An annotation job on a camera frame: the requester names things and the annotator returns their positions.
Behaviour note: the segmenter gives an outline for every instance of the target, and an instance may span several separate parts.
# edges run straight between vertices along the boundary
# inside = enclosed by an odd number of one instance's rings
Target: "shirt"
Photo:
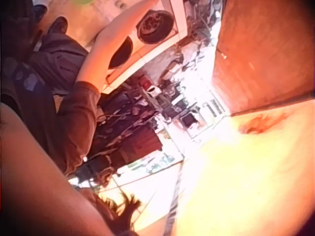
[[[82,164],[91,147],[99,98],[95,86],[77,82],[57,112],[50,88],[30,66],[14,58],[2,63],[1,102],[17,112],[65,174]]]

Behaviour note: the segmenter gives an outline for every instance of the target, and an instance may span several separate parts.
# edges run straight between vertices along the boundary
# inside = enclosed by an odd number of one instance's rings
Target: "wall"
[[[212,86],[232,114],[314,90],[314,21],[304,2],[227,1]]]

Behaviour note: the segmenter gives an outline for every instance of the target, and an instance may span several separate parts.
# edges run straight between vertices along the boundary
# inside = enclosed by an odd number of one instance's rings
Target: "skin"
[[[103,90],[110,59],[158,0],[143,0],[96,38],[77,77]],[[20,118],[1,103],[1,211],[25,235],[113,236],[89,200],[73,189]]]
[[[78,81],[93,84],[99,92],[103,91],[105,75],[109,62],[132,29],[158,0],[143,0],[116,17],[97,36],[95,44],[84,61],[77,77]]]
[[[113,236],[93,205],[2,103],[1,188],[3,214],[26,235]]]

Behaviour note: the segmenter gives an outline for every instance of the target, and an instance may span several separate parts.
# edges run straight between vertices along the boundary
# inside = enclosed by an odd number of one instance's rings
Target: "hair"
[[[110,230],[117,236],[138,236],[133,229],[133,223],[131,222],[132,215],[141,206],[140,200],[136,199],[132,194],[130,199],[125,193],[122,193],[124,202],[121,205],[117,205],[112,199],[106,199],[103,201],[101,198],[96,205],[97,211],[101,214],[104,221],[107,223]],[[104,212],[104,208],[101,205],[106,204],[113,215],[113,219],[110,219]]]

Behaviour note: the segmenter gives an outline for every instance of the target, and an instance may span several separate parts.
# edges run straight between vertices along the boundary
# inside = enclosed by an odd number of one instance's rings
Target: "dark sleeve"
[[[64,139],[66,174],[82,164],[83,157],[91,148],[99,98],[100,93],[95,86],[88,82],[77,82],[60,104],[58,121],[67,136]]]

